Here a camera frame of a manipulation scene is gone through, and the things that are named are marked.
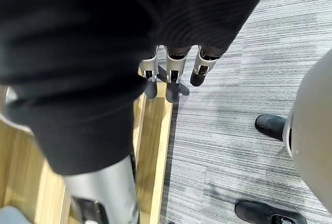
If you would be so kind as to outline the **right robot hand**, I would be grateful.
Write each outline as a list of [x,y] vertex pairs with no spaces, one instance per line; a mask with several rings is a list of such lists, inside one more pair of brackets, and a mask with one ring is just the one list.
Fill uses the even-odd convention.
[[223,55],[260,0],[1,0],[4,115],[29,128],[80,217],[137,223],[133,103],[156,51]]

